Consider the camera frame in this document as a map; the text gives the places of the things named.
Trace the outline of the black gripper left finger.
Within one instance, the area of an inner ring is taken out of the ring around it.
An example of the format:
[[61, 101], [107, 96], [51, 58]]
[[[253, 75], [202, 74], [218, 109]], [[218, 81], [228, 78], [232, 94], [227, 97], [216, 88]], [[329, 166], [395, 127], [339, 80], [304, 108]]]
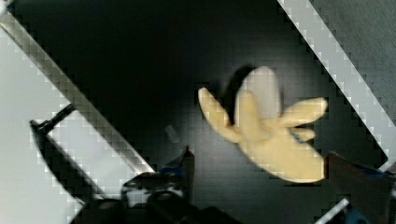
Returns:
[[195, 156], [190, 151], [189, 146], [185, 146], [182, 153], [166, 163], [159, 172], [163, 175], [176, 174], [183, 177], [183, 198], [188, 202], [193, 201], [193, 188], [195, 177]]

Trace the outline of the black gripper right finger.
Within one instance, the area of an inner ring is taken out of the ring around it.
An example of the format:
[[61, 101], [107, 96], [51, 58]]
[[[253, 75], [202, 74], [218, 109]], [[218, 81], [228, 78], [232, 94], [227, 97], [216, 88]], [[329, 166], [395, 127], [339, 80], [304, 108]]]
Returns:
[[395, 174], [347, 161], [330, 152], [324, 174], [370, 224], [395, 224]]

